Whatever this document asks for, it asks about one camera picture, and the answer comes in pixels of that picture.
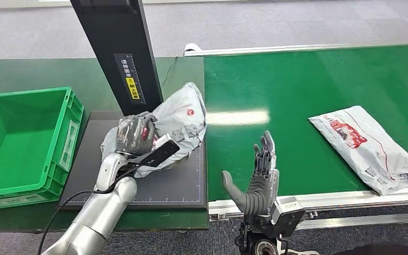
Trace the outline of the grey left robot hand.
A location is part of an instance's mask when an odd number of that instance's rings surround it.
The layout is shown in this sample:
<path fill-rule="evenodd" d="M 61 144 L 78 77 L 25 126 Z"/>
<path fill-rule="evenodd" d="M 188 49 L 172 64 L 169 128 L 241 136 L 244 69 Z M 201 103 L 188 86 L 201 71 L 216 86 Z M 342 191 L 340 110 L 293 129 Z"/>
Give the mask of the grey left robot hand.
<path fill-rule="evenodd" d="M 121 118 L 117 126 L 116 152 L 132 157 L 152 150 L 155 138 L 153 113 L 143 112 Z"/>

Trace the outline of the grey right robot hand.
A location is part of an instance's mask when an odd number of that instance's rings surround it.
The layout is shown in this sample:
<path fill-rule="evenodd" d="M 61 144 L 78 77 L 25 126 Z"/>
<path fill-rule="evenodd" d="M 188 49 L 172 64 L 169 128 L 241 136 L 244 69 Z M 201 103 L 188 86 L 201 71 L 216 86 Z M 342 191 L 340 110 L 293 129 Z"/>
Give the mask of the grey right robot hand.
<path fill-rule="evenodd" d="M 222 185 L 238 209 L 245 215 L 268 216 L 276 200 L 279 170 L 276 168 L 276 146 L 271 133 L 266 130 L 260 138 L 261 146 L 253 145 L 254 167 L 246 191 L 241 191 L 228 171 L 222 171 Z"/>

